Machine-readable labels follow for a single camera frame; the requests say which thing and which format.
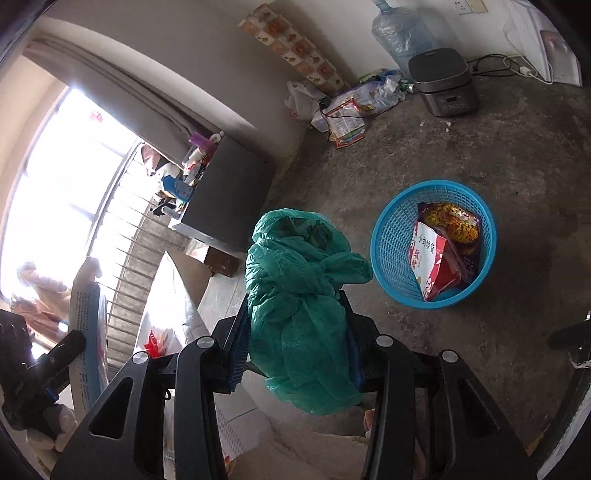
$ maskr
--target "trash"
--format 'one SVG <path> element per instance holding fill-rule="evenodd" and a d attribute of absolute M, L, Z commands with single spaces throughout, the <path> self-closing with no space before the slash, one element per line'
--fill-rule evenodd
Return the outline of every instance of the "trash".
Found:
<path fill-rule="evenodd" d="M 367 82 L 357 85 L 351 90 L 335 97 L 329 107 L 324 110 L 332 110 L 348 100 L 355 100 L 362 116 L 371 117 L 379 115 L 396 105 L 400 100 L 404 100 L 405 93 L 400 90 L 398 81 L 401 76 L 399 73 L 386 77 L 384 81 Z M 312 126 L 320 132 L 329 130 L 326 119 L 319 110 L 314 114 Z"/>
<path fill-rule="evenodd" d="M 329 124 L 329 140 L 335 142 L 336 148 L 348 147 L 365 136 L 365 121 L 353 99 L 323 113 L 323 117 Z"/>
<path fill-rule="evenodd" d="M 408 259 L 427 301 L 459 285 L 462 280 L 451 242 L 422 222 L 417 221 L 414 226 Z"/>
<path fill-rule="evenodd" d="M 309 122 L 320 108 L 318 100 L 326 95 L 308 81 L 287 82 L 290 97 L 285 100 L 286 107 L 295 119 Z"/>
<path fill-rule="evenodd" d="M 266 213 L 246 259 L 250 356 L 282 401 L 315 415 L 356 405 L 349 378 L 343 284 L 367 283 L 371 268 L 318 213 Z"/>
<path fill-rule="evenodd" d="M 466 273 L 462 280 L 466 285 L 478 276 L 480 268 L 480 220 L 451 202 L 419 203 L 418 218 L 439 234 L 448 237 L 462 259 Z"/>

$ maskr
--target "wall socket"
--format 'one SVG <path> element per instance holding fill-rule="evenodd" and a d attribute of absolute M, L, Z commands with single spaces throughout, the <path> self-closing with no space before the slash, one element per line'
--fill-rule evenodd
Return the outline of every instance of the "wall socket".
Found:
<path fill-rule="evenodd" d="M 485 14 L 488 12 L 488 9 L 482 0 L 466 0 L 466 2 L 470 6 L 470 10 L 472 10 L 473 14 Z"/>
<path fill-rule="evenodd" d="M 449 2 L 460 15 L 472 13 L 472 9 L 466 0 L 449 0 Z"/>

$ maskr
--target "blue plastic basket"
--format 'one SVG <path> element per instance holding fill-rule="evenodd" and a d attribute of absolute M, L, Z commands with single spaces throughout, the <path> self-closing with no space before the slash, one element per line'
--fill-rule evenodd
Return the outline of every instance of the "blue plastic basket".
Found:
<path fill-rule="evenodd" d="M 420 202 L 452 202 L 481 219 L 482 253 L 480 273 L 461 292 L 441 300 L 425 301 L 408 261 L 408 249 L 417 221 Z M 496 252 L 496 227 L 491 211 L 475 192 L 448 180 L 430 180 L 400 193 L 388 206 L 374 227 L 371 238 L 371 264 L 382 288 L 396 301 L 417 309 L 441 309 L 453 305 L 478 288 L 491 269 Z"/>

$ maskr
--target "gray curtain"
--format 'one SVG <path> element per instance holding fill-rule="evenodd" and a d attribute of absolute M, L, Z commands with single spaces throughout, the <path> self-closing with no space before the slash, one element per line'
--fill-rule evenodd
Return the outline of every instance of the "gray curtain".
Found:
<path fill-rule="evenodd" d="M 65 40 L 48 35 L 36 38 L 24 56 L 66 85 L 81 90 L 177 164 L 189 151 L 189 138 L 194 132 L 204 137 L 213 133 L 213 125 L 184 105 Z"/>

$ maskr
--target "blue bottle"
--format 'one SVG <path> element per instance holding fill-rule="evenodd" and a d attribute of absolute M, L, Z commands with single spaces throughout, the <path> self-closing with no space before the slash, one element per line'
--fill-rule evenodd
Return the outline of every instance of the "blue bottle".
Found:
<path fill-rule="evenodd" d="M 432 33 L 416 10 L 393 8 L 385 0 L 374 0 L 380 13 L 371 33 L 398 64 L 402 75 L 411 80 L 408 61 L 419 53 L 437 48 Z"/>
<path fill-rule="evenodd" d="M 162 179 L 162 186 L 164 190 L 178 198 L 182 202 L 188 202 L 193 196 L 194 188 L 187 185 L 180 179 L 176 179 L 171 175 L 166 175 Z"/>

